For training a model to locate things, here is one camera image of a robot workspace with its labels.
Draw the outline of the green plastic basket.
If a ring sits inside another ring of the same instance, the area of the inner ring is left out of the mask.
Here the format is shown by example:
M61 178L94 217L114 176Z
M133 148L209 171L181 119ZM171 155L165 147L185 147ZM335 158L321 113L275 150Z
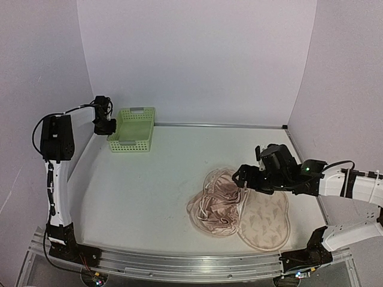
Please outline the green plastic basket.
M107 141L113 153L149 152L154 131L154 107L122 108L116 132Z

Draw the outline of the floral mesh laundry bag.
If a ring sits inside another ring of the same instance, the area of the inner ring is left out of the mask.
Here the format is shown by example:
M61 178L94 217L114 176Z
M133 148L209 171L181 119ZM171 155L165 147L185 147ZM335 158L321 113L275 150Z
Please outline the floral mesh laundry bag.
M267 195L246 190L248 196L235 234L257 251L280 250L290 237L287 196L284 192Z

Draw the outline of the pink bra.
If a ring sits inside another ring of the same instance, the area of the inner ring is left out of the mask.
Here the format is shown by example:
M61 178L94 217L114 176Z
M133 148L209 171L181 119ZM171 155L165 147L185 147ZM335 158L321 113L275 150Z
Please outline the pink bra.
M238 232L247 190L232 180L234 170L215 169L203 183L202 190L187 204L191 223L199 231L215 237L227 237Z

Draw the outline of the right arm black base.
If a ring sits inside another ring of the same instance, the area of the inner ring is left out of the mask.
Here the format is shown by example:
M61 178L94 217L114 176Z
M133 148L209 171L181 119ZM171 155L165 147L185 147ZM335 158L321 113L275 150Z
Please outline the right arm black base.
M318 268L333 261L333 256L323 246L323 234L327 226L313 231L306 248L281 253L279 260L282 262L282 273L293 274Z

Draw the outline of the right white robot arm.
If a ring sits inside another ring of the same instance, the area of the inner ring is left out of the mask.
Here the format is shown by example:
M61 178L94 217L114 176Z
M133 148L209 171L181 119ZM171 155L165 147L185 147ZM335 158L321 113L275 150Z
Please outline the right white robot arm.
M325 203L339 203L341 211L361 206L325 227L313 231L301 259L314 265L325 251L332 252L357 242L382 237L382 172L362 171L352 160L327 163L309 159L298 163L284 144L255 148L258 164L243 164L233 174L234 183L272 195L285 191L295 196L312 196Z

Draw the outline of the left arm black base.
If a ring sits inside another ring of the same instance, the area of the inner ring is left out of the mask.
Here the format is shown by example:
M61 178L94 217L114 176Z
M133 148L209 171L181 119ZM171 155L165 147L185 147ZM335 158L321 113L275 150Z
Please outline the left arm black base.
M74 226L49 225L47 231L51 243L49 255L64 261L97 267L101 260L101 249L79 244L75 238Z

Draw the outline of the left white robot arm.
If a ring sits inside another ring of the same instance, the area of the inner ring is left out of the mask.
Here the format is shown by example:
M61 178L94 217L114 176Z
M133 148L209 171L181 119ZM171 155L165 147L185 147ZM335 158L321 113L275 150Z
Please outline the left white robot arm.
M32 132L32 145L42 156L47 172L47 237L67 261L75 261L81 253L75 244L68 201L69 164L75 152L73 129L92 123L94 134L109 136L117 128L112 111L109 97L96 96L90 103L42 117Z

